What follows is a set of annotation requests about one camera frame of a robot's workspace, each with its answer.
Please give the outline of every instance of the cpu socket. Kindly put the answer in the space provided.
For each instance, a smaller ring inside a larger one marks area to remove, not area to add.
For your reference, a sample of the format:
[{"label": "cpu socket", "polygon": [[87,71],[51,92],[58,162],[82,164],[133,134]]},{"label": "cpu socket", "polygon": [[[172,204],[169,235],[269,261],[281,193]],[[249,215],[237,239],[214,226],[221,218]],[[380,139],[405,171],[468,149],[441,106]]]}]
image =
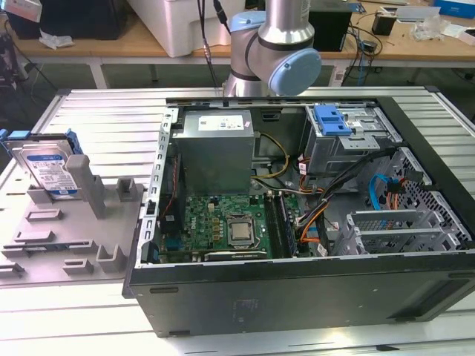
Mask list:
[{"label": "cpu socket", "polygon": [[254,219],[249,215],[231,215],[226,218],[228,244],[234,248],[248,248],[254,244]]}]

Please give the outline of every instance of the blue plastic clip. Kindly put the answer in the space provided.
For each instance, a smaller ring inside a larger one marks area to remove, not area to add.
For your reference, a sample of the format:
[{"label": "blue plastic clip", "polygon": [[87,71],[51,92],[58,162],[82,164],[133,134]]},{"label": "blue plastic clip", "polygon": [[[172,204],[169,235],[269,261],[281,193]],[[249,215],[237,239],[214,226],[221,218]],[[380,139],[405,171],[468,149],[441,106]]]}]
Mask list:
[{"label": "blue plastic clip", "polygon": [[8,139],[27,139],[31,131],[12,131]]},{"label": "blue plastic clip", "polygon": [[6,152],[8,153],[8,156],[12,156],[10,150],[8,149],[8,147],[5,145],[5,140],[7,139],[8,137],[8,131],[5,130],[4,128],[2,128],[0,130],[0,145],[6,150]]},{"label": "blue plastic clip", "polygon": [[344,121],[344,115],[334,105],[315,105],[315,118],[324,136],[349,136],[351,129]]},{"label": "blue plastic clip", "polygon": [[82,154],[82,149],[81,149],[81,145],[79,144],[79,140],[77,139],[77,134],[69,128],[68,131],[66,131],[65,136],[73,144],[73,147],[72,147],[73,153]]}]

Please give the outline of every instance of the desk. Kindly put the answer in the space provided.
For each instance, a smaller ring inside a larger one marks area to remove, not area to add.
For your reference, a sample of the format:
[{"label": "desk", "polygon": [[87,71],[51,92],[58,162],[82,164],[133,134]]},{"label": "desk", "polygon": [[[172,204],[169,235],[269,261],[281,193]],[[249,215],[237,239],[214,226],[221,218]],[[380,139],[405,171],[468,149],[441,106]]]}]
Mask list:
[{"label": "desk", "polygon": [[[367,13],[374,13],[380,4],[364,3]],[[361,15],[353,14],[352,23],[356,24]],[[443,16],[454,24],[475,26],[475,20]],[[365,17],[358,24],[371,31],[373,16]],[[374,66],[386,67],[474,67],[475,47],[450,37],[444,41],[416,42],[409,36],[411,24],[395,23],[390,36],[380,36],[384,49],[373,62]],[[108,87],[102,72],[107,64],[143,64],[143,65],[205,65],[202,50],[194,51],[190,56],[170,58],[157,40],[137,18],[131,17],[128,28],[116,41],[97,41],[92,39],[75,40],[75,46],[51,50],[36,40],[19,40],[16,44],[36,63],[86,64],[99,89]],[[230,63],[230,46],[212,47],[213,63]],[[322,52],[324,65],[333,66],[330,86],[341,86],[344,73],[356,55],[356,43],[347,37],[341,52]]]},{"label": "desk", "polygon": [[[366,14],[375,13],[381,4],[363,3]],[[366,16],[358,23],[358,20],[364,16],[353,14],[352,23],[364,30],[371,32],[374,16]],[[475,20],[461,19],[451,16],[442,16],[453,24],[475,27]],[[379,67],[448,67],[448,68],[474,68],[475,67],[475,46],[452,37],[445,36],[442,41],[420,41],[410,37],[412,24],[400,24],[396,22],[389,36],[378,36],[383,42],[383,51],[376,57],[373,66]],[[370,35],[361,33],[361,39],[375,41]],[[348,36],[344,50],[347,53],[356,54],[356,41]]]}]

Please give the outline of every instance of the white box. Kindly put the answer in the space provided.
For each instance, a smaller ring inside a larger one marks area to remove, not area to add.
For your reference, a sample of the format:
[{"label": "white box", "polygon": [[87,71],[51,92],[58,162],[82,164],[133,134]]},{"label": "white box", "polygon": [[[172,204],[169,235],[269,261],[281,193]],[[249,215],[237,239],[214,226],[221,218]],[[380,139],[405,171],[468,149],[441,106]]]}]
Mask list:
[{"label": "white box", "polygon": [[[186,56],[203,48],[197,0],[128,0],[143,23],[170,57]],[[245,0],[220,0],[228,17],[244,11]],[[231,38],[217,19],[212,0],[206,0],[205,34],[208,44],[229,45]]]}]

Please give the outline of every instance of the aluminum workbench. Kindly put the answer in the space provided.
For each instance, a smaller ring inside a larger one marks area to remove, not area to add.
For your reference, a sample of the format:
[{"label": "aluminum workbench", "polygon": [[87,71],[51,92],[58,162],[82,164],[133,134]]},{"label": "aluminum workbench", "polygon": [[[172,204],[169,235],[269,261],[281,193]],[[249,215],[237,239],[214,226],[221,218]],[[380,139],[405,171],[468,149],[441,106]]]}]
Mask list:
[{"label": "aluminum workbench", "polygon": [[[410,88],[313,88],[303,95],[342,99],[392,96],[447,166],[475,196],[475,127],[441,93]],[[148,184],[167,99],[216,97],[214,89],[72,90],[51,102],[35,132],[76,131],[91,170],[105,184]],[[0,176],[0,243],[25,206],[28,181],[14,161]],[[122,281],[0,289],[0,355],[392,355],[475,354],[475,294],[429,323],[159,339]]]}]

